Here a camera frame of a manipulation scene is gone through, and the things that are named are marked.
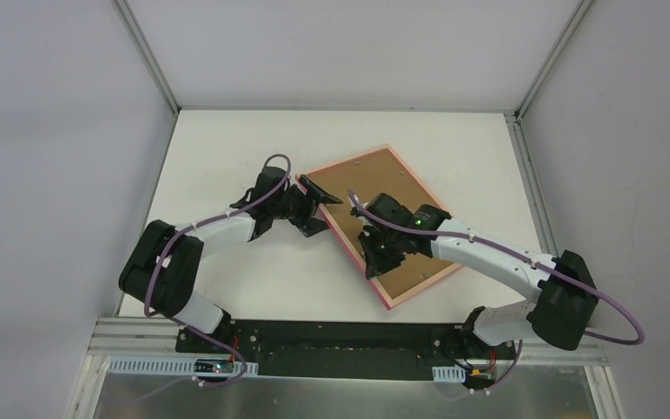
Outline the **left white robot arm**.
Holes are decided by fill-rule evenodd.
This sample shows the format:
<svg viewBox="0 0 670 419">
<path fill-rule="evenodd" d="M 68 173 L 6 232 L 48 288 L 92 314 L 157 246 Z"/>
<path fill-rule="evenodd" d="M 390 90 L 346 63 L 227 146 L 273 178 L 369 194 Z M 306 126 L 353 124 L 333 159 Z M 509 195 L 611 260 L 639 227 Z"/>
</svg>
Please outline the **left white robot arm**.
<svg viewBox="0 0 670 419">
<path fill-rule="evenodd" d="M 221 215 L 177 225 L 152 221 L 121 271 L 118 287 L 146 303 L 150 313 L 198 330 L 200 344 L 220 353 L 231 341 L 225 325 L 231 316 L 195 291 L 201 261 L 233 244 L 259 238 L 276 220 L 288 221 L 304 237 L 314 236 L 328 228 L 316 217 L 318 207 L 341 202 L 305 175 L 291 185 L 286 170 L 267 166 L 255 185 Z"/>
</svg>

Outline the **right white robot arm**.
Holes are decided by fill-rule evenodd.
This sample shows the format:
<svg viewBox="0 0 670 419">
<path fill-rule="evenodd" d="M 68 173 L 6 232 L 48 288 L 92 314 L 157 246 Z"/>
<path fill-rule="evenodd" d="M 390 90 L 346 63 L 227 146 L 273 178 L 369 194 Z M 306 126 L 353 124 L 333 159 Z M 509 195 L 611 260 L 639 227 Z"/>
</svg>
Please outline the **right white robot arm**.
<svg viewBox="0 0 670 419">
<path fill-rule="evenodd" d="M 470 313 L 459 329 L 465 354 L 480 358 L 506 341 L 527 338 L 566 351 L 578 348 L 598 303 L 579 255 L 527 251 L 479 235 L 444 209 L 422 204 L 411 211 L 386 193 L 368 203 L 351 193 L 349 200 L 352 216 L 364 224 L 359 241 L 367 278 L 394 270 L 408 254 L 421 254 L 477 271 L 522 296 L 517 303 L 478 306 Z"/>
</svg>

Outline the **pink wooden photo frame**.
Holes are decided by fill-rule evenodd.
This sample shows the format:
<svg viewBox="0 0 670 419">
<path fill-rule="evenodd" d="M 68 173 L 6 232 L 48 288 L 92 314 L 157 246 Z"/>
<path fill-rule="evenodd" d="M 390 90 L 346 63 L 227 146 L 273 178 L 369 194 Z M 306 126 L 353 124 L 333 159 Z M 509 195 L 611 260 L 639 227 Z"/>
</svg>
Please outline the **pink wooden photo frame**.
<svg viewBox="0 0 670 419">
<path fill-rule="evenodd" d="M 375 148 L 304 171 L 303 175 L 344 201 L 340 205 L 321 206 L 319 213 L 328 223 L 340 247 L 356 266 L 360 280 L 368 284 L 387 310 L 395 308 L 461 269 L 459 264 L 417 254 L 406 256 L 400 267 L 382 276 L 373 279 L 365 277 L 366 261 L 357 239 L 363 224 L 350 215 L 348 189 L 353 189 L 363 203 L 384 192 L 410 210 L 416 210 L 422 204 L 443 207 L 437 196 L 393 148 Z"/>
</svg>

